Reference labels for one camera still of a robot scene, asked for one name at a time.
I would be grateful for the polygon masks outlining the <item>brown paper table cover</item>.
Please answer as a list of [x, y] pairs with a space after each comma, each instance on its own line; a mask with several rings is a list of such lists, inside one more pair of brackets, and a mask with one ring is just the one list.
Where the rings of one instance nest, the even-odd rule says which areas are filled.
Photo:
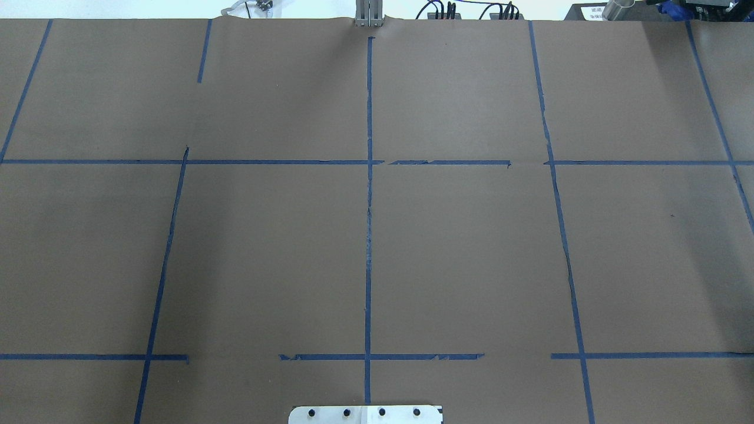
[[752, 422], [752, 24], [2, 20], [2, 422]]

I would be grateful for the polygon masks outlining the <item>aluminium frame post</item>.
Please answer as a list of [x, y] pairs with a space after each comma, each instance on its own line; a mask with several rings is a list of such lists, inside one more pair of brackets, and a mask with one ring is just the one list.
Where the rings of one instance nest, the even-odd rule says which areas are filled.
[[384, 25], [384, 2], [382, 0], [356, 0], [355, 26], [379, 28]]

